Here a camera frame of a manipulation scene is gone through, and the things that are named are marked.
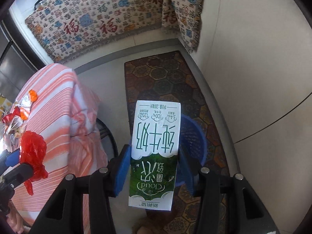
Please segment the dark hexagon floor mat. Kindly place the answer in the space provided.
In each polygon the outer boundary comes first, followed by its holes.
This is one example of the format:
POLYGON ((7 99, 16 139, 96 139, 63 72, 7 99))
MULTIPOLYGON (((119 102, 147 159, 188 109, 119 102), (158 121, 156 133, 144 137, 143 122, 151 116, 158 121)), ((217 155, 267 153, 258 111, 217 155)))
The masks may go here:
MULTIPOLYGON (((223 145, 208 104, 179 51, 128 61, 124 64, 124 71, 130 126, 133 126, 137 100, 179 102, 182 114, 198 124, 206 140, 206 148, 195 149, 190 155, 217 174, 229 174, 223 145)), ((188 192, 178 171, 172 212, 148 211, 146 214, 160 226, 162 233, 193 233, 199 200, 188 192)))

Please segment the orange striped tablecloth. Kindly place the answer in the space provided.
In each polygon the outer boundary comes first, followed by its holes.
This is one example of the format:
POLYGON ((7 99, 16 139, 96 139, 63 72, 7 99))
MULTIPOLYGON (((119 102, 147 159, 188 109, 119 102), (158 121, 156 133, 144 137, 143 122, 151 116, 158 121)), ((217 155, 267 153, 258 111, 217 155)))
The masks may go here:
POLYGON ((99 99, 79 82, 73 69, 58 63, 42 68, 16 99, 20 101, 30 90, 37 93, 38 99, 32 105, 26 129, 41 135, 47 144, 43 164, 48 177, 33 183, 33 195, 24 185, 15 190, 6 217, 15 233, 34 224, 67 174, 86 176, 108 164, 96 126, 99 99))

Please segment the orange white chip bag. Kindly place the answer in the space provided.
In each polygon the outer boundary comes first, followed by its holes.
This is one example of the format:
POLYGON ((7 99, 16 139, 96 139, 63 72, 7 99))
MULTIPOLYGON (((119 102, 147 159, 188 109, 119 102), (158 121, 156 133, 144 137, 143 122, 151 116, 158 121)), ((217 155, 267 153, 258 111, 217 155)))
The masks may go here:
POLYGON ((21 100, 17 101, 15 103, 15 106, 17 106, 20 110, 20 117, 23 121, 28 120, 32 104, 36 102, 38 99, 38 95, 35 90, 31 89, 29 90, 22 98, 21 100))

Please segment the green white milk carton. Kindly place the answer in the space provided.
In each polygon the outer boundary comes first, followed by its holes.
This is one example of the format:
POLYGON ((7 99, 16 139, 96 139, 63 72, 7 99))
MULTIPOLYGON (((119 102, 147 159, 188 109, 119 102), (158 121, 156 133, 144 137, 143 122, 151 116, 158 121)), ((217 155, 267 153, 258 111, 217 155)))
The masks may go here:
POLYGON ((129 206, 171 210, 180 128, 180 103, 137 101, 131 141, 129 206))

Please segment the crushed red can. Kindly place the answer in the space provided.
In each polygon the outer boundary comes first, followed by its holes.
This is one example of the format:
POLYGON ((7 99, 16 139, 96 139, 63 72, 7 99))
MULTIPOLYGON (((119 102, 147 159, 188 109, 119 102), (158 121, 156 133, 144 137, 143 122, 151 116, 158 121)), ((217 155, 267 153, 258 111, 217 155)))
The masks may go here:
POLYGON ((33 175, 24 182, 24 186, 30 196, 34 195, 32 183, 48 177, 48 172, 43 165, 47 152, 47 144, 44 138, 27 130, 20 141, 20 164, 28 164, 32 167, 33 175))

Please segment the patterned fu blanket small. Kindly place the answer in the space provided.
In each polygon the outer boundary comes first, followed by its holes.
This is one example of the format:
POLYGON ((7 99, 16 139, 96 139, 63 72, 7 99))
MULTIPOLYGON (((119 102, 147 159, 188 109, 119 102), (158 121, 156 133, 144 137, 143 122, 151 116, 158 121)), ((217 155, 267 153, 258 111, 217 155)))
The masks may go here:
POLYGON ((179 34, 189 53, 197 50, 204 0, 163 0, 162 27, 179 34))

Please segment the patterned fu blanket large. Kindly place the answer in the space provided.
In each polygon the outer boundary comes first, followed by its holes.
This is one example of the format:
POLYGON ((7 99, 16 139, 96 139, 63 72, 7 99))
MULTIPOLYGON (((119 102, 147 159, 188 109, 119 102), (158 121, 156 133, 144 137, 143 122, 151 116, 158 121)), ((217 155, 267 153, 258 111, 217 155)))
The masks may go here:
POLYGON ((160 28, 162 0, 47 0, 25 24, 53 62, 160 28))

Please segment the blue plastic trash bin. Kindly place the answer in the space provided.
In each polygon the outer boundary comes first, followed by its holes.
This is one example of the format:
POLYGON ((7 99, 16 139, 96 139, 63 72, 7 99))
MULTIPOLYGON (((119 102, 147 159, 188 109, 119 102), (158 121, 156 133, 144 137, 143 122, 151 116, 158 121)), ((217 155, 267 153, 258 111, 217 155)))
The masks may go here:
POLYGON ((199 169, 207 156, 207 142, 201 127, 190 117, 181 116, 176 186, 186 184, 194 193, 199 181, 199 169))

